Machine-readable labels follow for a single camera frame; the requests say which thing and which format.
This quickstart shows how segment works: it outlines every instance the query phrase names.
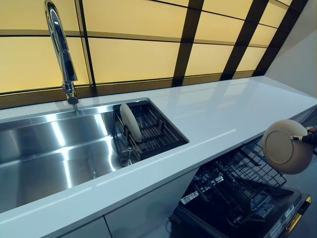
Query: open dishwasher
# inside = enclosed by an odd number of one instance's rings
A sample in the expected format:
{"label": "open dishwasher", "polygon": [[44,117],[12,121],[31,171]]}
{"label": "open dishwasher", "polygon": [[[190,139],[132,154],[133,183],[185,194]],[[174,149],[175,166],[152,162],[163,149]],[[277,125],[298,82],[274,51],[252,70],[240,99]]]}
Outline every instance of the open dishwasher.
{"label": "open dishwasher", "polygon": [[311,198],[283,188],[260,139],[201,166],[174,215],[211,238],[285,238]]}

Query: beige round object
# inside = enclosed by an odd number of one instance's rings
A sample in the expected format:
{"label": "beige round object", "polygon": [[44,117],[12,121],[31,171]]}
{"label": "beige round object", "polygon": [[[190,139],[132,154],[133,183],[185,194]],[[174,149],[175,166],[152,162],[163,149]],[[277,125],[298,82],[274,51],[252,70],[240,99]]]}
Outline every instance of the beige round object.
{"label": "beige round object", "polygon": [[123,124],[127,126],[129,132],[131,133],[132,138],[136,142],[141,142],[142,134],[141,134],[139,125],[137,123],[137,120],[135,119],[129,106],[126,105],[125,103],[122,103],[120,105],[120,115],[121,115]]}
{"label": "beige round object", "polygon": [[313,146],[292,141],[292,135],[307,135],[307,131],[294,120],[279,120],[265,131],[262,138],[267,161],[278,171],[289,175],[307,168],[313,156]]}

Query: stainless steel sink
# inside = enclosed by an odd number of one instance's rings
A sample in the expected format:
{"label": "stainless steel sink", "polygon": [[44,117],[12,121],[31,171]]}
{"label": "stainless steel sink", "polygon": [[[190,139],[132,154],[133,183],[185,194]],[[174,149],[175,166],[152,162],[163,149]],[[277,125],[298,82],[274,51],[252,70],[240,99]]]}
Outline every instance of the stainless steel sink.
{"label": "stainless steel sink", "polygon": [[122,168],[111,134],[120,103],[0,121],[0,213]]}

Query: dishwasher rack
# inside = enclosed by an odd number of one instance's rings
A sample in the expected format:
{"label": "dishwasher rack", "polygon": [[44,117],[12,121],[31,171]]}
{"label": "dishwasher rack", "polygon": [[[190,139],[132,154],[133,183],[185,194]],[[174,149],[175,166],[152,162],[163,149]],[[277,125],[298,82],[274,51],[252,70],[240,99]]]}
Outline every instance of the dishwasher rack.
{"label": "dishwasher rack", "polygon": [[256,140],[201,167],[191,184],[195,191],[181,201],[186,204],[199,196],[215,209],[221,207],[219,213],[238,227],[285,183],[283,175],[267,163]]}

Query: white cabinet door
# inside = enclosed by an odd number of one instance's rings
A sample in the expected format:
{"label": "white cabinet door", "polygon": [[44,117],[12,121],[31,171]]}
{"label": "white cabinet door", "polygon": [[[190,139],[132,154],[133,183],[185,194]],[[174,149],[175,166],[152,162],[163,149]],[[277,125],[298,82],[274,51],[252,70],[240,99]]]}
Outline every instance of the white cabinet door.
{"label": "white cabinet door", "polygon": [[88,223],[61,238],[111,238],[106,222],[103,217]]}
{"label": "white cabinet door", "polygon": [[172,215],[197,169],[105,215],[112,238],[142,237]]}

